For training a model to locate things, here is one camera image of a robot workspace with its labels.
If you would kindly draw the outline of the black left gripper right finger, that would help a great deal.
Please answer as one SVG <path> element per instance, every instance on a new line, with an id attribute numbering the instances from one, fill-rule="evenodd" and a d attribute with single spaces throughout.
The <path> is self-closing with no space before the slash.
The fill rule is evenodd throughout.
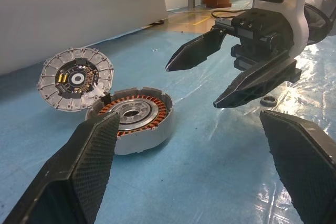
<path id="1" fill-rule="evenodd" d="M 335 223 L 335 141 L 317 124 L 262 110 L 276 171 L 304 223 Z"/>

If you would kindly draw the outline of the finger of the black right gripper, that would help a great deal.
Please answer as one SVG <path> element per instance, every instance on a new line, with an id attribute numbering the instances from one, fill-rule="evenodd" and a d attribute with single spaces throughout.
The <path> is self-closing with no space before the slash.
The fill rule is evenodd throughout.
<path id="1" fill-rule="evenodd" d="M 218 28 L 196 37 L 183 44 L 170 58 L 165 69 L 167 72 L 188 70 L 207 60 L 219 51 L 226 33 Z"/>
<path id="2" fill-rule="evenodd" d="M 284 82 L 297 82 L 301 70 L 295 58 L 284 51 L 269 61 L 261 61 L 240 73 L 213 102 L 215 108 L 236 108 L 261 98 Z"/>

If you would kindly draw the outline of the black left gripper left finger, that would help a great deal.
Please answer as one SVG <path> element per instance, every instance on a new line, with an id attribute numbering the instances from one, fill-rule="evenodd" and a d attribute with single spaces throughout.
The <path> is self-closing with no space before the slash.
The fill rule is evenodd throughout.
<path id="1" fill-rule="evenodd" d="M 4 223 L 94 223 L 109 181 L 119 123 L 117 112 L 80 123 Z"/>

